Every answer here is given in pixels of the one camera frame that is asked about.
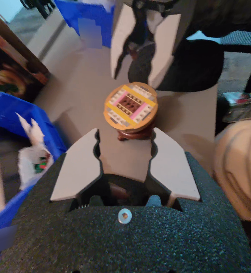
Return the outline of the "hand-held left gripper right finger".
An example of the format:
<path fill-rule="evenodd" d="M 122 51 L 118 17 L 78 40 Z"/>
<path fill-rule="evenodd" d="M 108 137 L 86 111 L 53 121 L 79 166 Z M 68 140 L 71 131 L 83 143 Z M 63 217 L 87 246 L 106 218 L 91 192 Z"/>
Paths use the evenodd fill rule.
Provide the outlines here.
<path fill-rule="evenodd" d="M 147 189 L 157 195 L 162 205 L 172 207 L 177 198 L 200 201 L 184 149 L 158 128 L 153 129 Z"/>

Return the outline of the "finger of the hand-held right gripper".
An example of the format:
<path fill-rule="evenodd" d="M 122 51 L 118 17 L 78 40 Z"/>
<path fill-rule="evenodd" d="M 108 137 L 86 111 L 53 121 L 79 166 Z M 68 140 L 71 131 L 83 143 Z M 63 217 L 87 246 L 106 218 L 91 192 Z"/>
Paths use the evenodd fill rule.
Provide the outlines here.
<path fill-rule="evenodd" d="M 153 26 L 155 53 L 151 60 L 151 71 L 148 76 L 148 85 L 157 89 L 165 77 L 173 61 L 173 48 L 177 36 L 181 14 L 168 15 L 162 18 L 161 14 L 154 16 Z"/>
<path fill-rule="evenodd" d="M 127 55 L 127 47 L 135 25 L 136 19 L 132 7 L 127 4 L 117 4 L 110 47 L 110 72 L 113 79 L 117 78 Z"/>

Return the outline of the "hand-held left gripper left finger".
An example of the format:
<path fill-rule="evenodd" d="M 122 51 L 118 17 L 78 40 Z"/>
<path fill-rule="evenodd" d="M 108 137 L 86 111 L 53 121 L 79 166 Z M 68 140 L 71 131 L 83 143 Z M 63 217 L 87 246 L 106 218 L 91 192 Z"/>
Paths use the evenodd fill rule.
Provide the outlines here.
<path fill-rule="evenodd" d="M 74 199 L 102 177 L 99 143 L 100 131 L 94 128 L 67 150 L 50 201 Z"/>

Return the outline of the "pile of small lego pieces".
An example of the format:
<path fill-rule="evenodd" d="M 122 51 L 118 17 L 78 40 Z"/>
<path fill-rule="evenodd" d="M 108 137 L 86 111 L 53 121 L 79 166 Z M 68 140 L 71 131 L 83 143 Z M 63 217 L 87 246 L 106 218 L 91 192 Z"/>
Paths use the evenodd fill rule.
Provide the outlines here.
<path fill-rule="evenodd" d="M 49 158 L 46 156 L 39 157 L 38 161 L 32 163 L 35 174 L 42 173 L 48 165 Z"/>

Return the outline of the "torn white paper bag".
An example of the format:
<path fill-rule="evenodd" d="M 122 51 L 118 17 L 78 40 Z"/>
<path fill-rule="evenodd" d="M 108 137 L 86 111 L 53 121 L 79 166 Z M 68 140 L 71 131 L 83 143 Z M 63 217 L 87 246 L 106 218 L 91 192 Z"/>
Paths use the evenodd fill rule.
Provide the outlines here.
<path fill-rule="evenodd" d="M 18 113 L 16 114 L 31 143 L 30 147 L 22 148 L 18 152 L 18 170 L 21 181 L 19 189 L 23 191 L 38 182 L 38 180 L 53 165 L 54 159 L 45 145 L 44 134 L 42 133 L 38 123 L 34 119 L 31 119 L 32 124 L 30 125 Z M 42 173 L 35 174 L 32 163 L 37 162 L 39 157 L 43 156 L 49 158 L 48 165 Z"/>

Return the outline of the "lego flower pot model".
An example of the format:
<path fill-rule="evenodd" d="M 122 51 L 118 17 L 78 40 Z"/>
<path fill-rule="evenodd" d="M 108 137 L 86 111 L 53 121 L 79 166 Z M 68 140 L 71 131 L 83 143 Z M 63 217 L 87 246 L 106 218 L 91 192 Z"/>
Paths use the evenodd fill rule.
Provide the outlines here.
<path fill-rule="evenodd" d="M 149 85 L 133 82 L 113 90 L 104 103 L 104 118 L 119 141 L 143 140 L 152 136 L 158 112 L 156 91 Z"/>

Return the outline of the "blue plastic bin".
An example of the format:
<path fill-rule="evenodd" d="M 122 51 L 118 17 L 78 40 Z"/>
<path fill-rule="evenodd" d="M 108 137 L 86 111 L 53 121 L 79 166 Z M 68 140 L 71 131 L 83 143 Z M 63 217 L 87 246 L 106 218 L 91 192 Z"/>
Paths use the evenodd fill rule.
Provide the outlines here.
<path fill-rule="evenodd" d="M 88 47 L 111 47 L 116 1 L 54 1 L 65 22 Z"/>
<path fill-rule="evenodd" d="M 35 104 L 0 92 L 0 127 L 16 135 L 28 138 L 16 113 L 23 117 L 30 125 L 32 124 L 31 119 L 34 119 L 38 123 L 44 134 L 45 145 L 52 154 L 54 161 L 67 151 L 58 131 L 44 110 Z M 20 191 L 5 205 L 5 208 L 0 211 L 0 230 L 9 228 L 19 207 L 32 188 L 33 186 L 30 186 Z"/>

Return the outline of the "person's right forearm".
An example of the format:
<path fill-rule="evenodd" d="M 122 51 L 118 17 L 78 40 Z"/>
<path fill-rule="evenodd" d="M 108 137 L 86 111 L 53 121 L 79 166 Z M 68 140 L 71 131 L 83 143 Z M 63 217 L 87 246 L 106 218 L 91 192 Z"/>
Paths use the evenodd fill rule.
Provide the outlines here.
<path fill-rule="evenodd" d="M 234 31 L 251 32 L 251 0 L 198 0 L 184 38 L 201 31 L 221 38 Z"/>

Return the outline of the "orchid print lego box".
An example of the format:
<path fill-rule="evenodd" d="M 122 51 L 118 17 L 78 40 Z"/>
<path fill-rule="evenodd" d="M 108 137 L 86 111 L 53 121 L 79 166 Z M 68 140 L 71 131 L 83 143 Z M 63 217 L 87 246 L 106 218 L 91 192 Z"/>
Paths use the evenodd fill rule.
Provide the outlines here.
<path fill-rule="evenodd" d="M 0 92 L 33 103 L 50 72 L 0 18 Z"/>

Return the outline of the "person's right hand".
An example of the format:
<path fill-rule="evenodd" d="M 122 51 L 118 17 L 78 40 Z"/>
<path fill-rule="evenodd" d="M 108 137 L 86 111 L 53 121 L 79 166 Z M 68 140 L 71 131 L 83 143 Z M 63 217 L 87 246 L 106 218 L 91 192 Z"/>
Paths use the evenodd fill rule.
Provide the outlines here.
<path fill-rule="evenodd" d="M 138 53 L 147 46 L 153 45 L 154 34 L 150 31 L 147 16 L 144 11 L 135 10 L 136 24 L 129 36 L 127 53 L 133 60 L 137 59 Z"/>

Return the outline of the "black mesh chair seat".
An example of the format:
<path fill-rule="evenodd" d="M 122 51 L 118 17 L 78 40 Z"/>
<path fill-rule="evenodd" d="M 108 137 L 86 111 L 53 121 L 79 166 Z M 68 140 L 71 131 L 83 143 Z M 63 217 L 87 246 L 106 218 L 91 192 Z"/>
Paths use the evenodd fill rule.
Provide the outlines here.
<path fill-rule="evenodd" d="M 137 51 L 128 70 L 128 80 L 148 84 L 155 44 L 149 43 Z M 175 53 L 159 91 L 197 92 L 213 87 L 221 76 L 224 50 L 211 40 L 184 40 Z"/>

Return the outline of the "person's beige shirt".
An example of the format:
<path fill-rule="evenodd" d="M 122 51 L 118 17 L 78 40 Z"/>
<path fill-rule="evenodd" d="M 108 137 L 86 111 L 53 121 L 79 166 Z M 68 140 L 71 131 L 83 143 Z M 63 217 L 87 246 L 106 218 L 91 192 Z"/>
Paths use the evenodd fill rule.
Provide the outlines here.
<path fill-rule="evenodd" d="M 214 177 L 242 220 L 251 221 L 251 120 L 216 136 Z"/>

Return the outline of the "red and white packet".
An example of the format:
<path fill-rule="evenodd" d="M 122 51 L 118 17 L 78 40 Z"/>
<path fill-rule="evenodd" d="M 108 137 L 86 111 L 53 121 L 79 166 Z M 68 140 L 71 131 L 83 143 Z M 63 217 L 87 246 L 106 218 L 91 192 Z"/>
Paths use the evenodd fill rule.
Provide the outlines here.
<path fill-rule="evenodd" d="M 230 106 L 247 103 L 251 99 L 251 93 L 229 92 L 223 93 Z"/>

